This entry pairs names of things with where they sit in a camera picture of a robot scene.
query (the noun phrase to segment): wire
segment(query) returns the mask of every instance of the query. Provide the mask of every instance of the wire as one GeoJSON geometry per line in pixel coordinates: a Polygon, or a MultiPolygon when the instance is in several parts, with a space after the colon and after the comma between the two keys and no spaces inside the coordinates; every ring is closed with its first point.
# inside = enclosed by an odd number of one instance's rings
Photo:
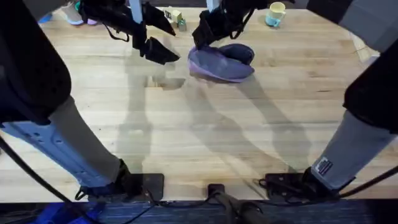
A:
{"type": "Polygon", "coordinates": [[[160,202],[160,201],[155,201],[154,197],[152,195],[152,193],[148,190],[145,190],[146,192],[146,196],[148,196],[149,201],[151,202],[151,204],[153,205],[158,205],[160,207],[164,207],[164,208],[197,208],[200,206],[203,206],[205,204],[207,204],[209,202],[210,199],[214,198],[216,195],[218,195],[217,192],[209,195],[206,200],[202,201],[202,202],[197,202],[197,203],[191,203],[189,205],[174,205],[173,203],[167,203],[167,202],[160,202]]]}
{"type": "MultiPolygon", "coordinates": [[[[46,188],[49,192],[53,193],[56,197],[58,197],[59,199],[61,199],[62,201],[64,201],[67,205],[71,206],[71,208],[80,216],[82,216],[84,219],[86,219],[87,221],[89,221],[90,223],[95,223],[95,224],[102,224],[94,219],[92,219],[91,217],[89,217],[85,212],[82,212],[79,208],[77,208],[75,206],[75,204],[73,204],[72,201],[70,201],[68,198],[66,198],[66,196],[64,196],[62,193],[60,193],[57,189],[53,188],[48,182],[46,182],[43,178],[41,178],[41,176],[39,176],[34,170],[32,170],[32,168],[30,168],[15,152],[14,150],[12,150],[12,148],[5,142],[5,140],[3,140],[3,138],[0,136],[0,148],[3,149],[4,152],[6,152],[8,154],[8,156],[23,170],[25,171],[28,175],[30,175],[36,182],[38,182],[41,186],[43,186],[44,188],[46,188]]],[[[265,205],[272,205],[272,206],[276,206],[276,207],[299,207],[299,206],[306,206],[306,205],[315,205],[315,204],[319,204],[319,203],[324,203],[324,202],[335,202],[339,199],[342,198],[346,198],[349,196],[352,196],[360,191],[363,191],[365,189],[368,189],[370,187],[372,187],[375,184],[378,184],[379,182],[395,175],[396,173],[398,173],[398,166],[395,166],[394,168],[390,169],[389,171],[381,174],[378,177],[373,178],[372,180],[356,187],[353,190],[350,190],[344,194],[341,195],[337,195],[336,197],[328,197],[328,198],[321,198],[319,200],[313,200],[313,201],[309,201],[309,202],[290,202],[290,203],[274,203],[274,202],[268,202],[268,201],[257,201],[259,203],[263,203],[265,205]]],[[[154,208],[155,206],[161,206],[161,207],[165,207],[165,208],[195,208],[195,207],[199,207],[202,206],[206,203],[208,203],[208,201],[210,199],[212,199],[213,197],[215,197],[217,195],[217,193],[211,194],[209,195],[209,197],[202,201],[202,202],[198,202],[198,203],[193,203],[190,205],[173,205],[172,203],[167,203],[167,202],[158,202],[155,201],[152,193],[148,190],[145,190],[146,195],[149,197],[149,200],[152,204],[151,207],[145,209],[143,212],[141,212],[140,214],[138,214],[137,216],[135,216],[134,218],[124,222],[123,224],[128,224],[128,223],[132,223],[134,220],[138,219],[140,216],[142,216],[143,214],[145,214],[146,212],[148,212],[150,209],[154,208]]]]}
{"type": "Polygon", "coordinates": [[[22,222],[22,221],[31,222],[31,221],[33,221],[36,217],[37,217],[36,215],[33,215],[33,216],[25,217],[25,218],[20,218],[20,219],[18,219],[18,220],[9,221],[9,222],[3,223],[3,224],[20,223],[20,222],[22,222]]]}
{"type": "MultiPolygon", "coordinates": [[[[101,222],[98,222],[91,217],[89,217],[85,212],[80,210],[71,200],[69,200],[66,196],[64,196],[61,192],[59,192],[57,189],[52,187],[48,182],[46,182],[41,176],[39,176],[32,168],[29,167],[25,163],[24,160],[22,160],[15,152],[12,150],[12,148],[5,142],[5,140],[0,136],[0,148],[3,149],[5,153],[23,170],[25,171],[31,178],[33,178],[37,183],[39,183],[42,187],[47,189],[49,192],[54,194],[57,198],[65,202],[67,205],[71,206],[74,212],[76,212],[79,216],[83,217],[85,220],[87,220],[90,223],[94,224],[102,224],[101,222]]],[[[124,222],[123,224],[128,224],[132,223],[133,221],[137,220],[140,216],[148,212],[150,209],[154,208],[155,205],[152,205],[151,207],[145,209],[143,212],[135,216],[134,218],[124,222]]]]}

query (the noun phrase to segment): blue object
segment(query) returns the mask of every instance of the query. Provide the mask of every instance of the blue object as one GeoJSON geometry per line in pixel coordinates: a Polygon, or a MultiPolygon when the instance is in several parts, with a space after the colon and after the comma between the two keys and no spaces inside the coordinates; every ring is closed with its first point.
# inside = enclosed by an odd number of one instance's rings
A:
{"type": "MultiPolygon", "coordinates": [[[[104,203],[98,203],[87,215],[96,220],[105,207],[104,203]]],[[[79,217],[70,207],[64,203],[50,203],[43,212],[30,224],[90,224],[83,217],[79,217]]]]}
{"type": "Polygon", "coordinates": [[[271,16],[266,16],[266,24],[272,27],[278,27],[280,24],[280,19],[275,19],[271,16]]]}
{"type": "Polygon", "coordinates": [[[45,15],[43,18],[41,18],[39,20],[39,23],[41,23],[41,24],[46,23],[46,22],[50,21],[51,18],[52,18],[52,13],[49,13],[49,14],[45,15]]]}
{"type": "Polygon", "coordinates": [[[194,47],[188,55],[189,69],[220,80],[241,83],[253,74],[250,66],[254,51],[243,44],[229,44],[220,48],[194,47]]]}

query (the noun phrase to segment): teal mug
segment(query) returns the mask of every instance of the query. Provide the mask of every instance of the teal mug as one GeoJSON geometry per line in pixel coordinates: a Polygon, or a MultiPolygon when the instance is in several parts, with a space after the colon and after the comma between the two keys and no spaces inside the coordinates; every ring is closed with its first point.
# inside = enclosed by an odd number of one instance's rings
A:
{"type": "Polygon", "coordinates": [[[269,6],[266,16],[266,24],[271,27],[278,27],[286,15],[286,6],[282,2],[274,2],[269,6]]]}
{"type": "Polygon", "coordinates": [[[280,24],[280,19],[272,18],[271,16],[266,16],[266,24],[272,27],[278,27],[280,24]]]}

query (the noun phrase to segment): sticker label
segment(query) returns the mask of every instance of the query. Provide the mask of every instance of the sticker label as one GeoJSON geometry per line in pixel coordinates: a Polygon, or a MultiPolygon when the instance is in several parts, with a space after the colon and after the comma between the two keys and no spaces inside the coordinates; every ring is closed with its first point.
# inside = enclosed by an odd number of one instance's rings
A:
{"type": "Polygon", "coordinates": [[[326,157],[323,157],[319,163],[315,166],[315,170],[322,176],[324,176],[330,168],[333,167],[333,163],[330,162],[326,157]]]}

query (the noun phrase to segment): wooden table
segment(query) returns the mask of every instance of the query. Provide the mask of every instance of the wooden table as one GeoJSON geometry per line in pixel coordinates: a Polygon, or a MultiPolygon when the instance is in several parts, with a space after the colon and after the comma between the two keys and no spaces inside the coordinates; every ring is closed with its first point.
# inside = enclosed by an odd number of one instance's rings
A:
{"type": "MultiPolygon", "coordinates": [[[[288,10],[280,28],[271,29],[257,11],[237,41],[215,43],[253,48],[255,74],[241,84],[204,80],[187,68],[202,9],[180,10],[187,32],[172,37],[148,30],[182,56],[164,67],[140,58],[131,43],[112,40],[103,26],[71,26],[56,14],[42,27],[70,70],[85,121],[130,171],[163,173],[164,199],[201,200],[210,183],[225,184],[237,198],[264,198],[253,180],[312,164],[339,125],[346,87],[365,67],[349,32],[331,22],[288,10]]],[[[6,140],[73,198],[79,185],[70,174],[26,143],[6,140]]],[[[397,158],[397,148],[388,147],[347,189],[395,166],[397,158]]],[[[58,201],[5,154],[0,192],[0,202],[58,201]]],[[[392,177],[357,197],[396,195],[398,177],[392,177]]]]}

